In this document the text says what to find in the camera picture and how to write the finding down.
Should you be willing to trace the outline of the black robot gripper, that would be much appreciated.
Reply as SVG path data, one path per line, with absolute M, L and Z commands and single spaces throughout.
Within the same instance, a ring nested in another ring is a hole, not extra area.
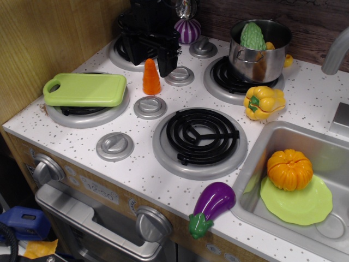
M 179 34 L 171 21 L 171 1 L 131 1 L 118 18 L 123 45 L 133 65 L 149 58 L 148 48 L 158 49 L 158 68 L 165 78 L 177 68 Z

